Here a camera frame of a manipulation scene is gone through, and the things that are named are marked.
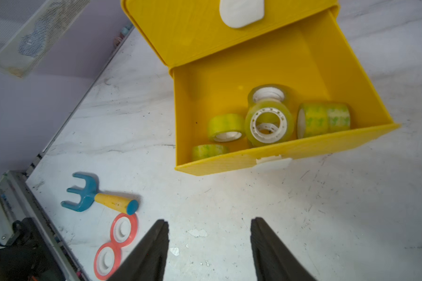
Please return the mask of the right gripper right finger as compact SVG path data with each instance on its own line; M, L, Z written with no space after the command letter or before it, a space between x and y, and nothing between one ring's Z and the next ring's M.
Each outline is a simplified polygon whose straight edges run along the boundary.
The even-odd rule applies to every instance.
M314 281L277 234L261 217L252 219L251 244L259 281Z

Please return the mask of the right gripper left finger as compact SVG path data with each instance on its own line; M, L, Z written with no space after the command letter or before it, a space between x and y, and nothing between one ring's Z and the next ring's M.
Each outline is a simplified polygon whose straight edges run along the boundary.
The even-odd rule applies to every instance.
M109 280L163 280L169 248L168 234L168 222L157 220Z

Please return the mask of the yellow tape roll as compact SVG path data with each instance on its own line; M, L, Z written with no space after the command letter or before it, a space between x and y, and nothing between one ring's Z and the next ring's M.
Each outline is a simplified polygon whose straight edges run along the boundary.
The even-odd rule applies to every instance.
M291 88L281 84L264 84L253 88L247 97L247 103L251 107L263 100L275 100L285 105L292 95Z
M207 144L192 148L192 161L211 158L229 153L229 148L224 145Z
M350 130L350 111L346 104L329 103L326 109L330 133Z
M297 138L327 134L329 119L323 103L302 103L297 115Z
M294 127L290 110L274 100L262 100L254 104L245 119L245 133L254 147L289 141Z
M239 114L223 114L210 119L207 137L213 142L231 142L245 136L245 119Z

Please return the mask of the yellow drawer cabinet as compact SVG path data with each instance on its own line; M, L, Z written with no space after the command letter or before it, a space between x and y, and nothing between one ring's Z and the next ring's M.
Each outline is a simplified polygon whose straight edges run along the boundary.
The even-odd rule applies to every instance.
M176 170L195 176L279 165L353 149L398 128L336 21L337 1L264 1L264 15L241 28L227 26L219 1L122 1L121 6L173 79ZM209 143L215 116L246 115L252 89L286 88L286 105L344 103L350 130L254 148L248 140L230 152L193 160Z

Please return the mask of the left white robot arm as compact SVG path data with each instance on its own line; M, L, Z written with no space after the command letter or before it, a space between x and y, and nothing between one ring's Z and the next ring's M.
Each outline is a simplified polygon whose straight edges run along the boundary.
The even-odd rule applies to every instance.
M0 281L64 281L66 277L31 218L15 221L0 243Z

